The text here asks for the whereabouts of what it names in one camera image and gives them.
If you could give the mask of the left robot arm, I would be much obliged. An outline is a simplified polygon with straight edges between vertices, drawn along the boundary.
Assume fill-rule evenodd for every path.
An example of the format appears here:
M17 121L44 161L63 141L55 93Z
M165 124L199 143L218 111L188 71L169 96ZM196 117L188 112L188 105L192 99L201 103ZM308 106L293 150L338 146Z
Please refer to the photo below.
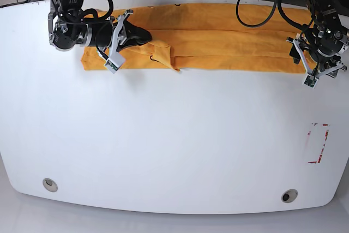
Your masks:
M292 27L300 30L295 38L288 38L292 44L290 56L294 64L302 63L306 77L304 84L315 87L321 76L336 78L338 71L346 71L341 55L348 50L348 28L342 25L339 14L348 9L348 0L306 0L311 21L299 24L283 11L282 0L274 0L268 17L255 27L265 25L277 10Z

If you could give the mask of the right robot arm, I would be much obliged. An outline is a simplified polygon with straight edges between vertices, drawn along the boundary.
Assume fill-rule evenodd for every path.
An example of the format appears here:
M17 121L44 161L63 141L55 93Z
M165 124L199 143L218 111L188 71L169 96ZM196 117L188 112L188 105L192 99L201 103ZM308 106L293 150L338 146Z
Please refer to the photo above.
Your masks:
M109 70L117 70L125 58L120 51L142 46L152 40L151 34L129 22L133 11L128 9L117 17L112 16L113 0L107 0L106 14L82 8L84 0L50 0L48 14L49 42L56 49L68 51L75 45L95 47Z

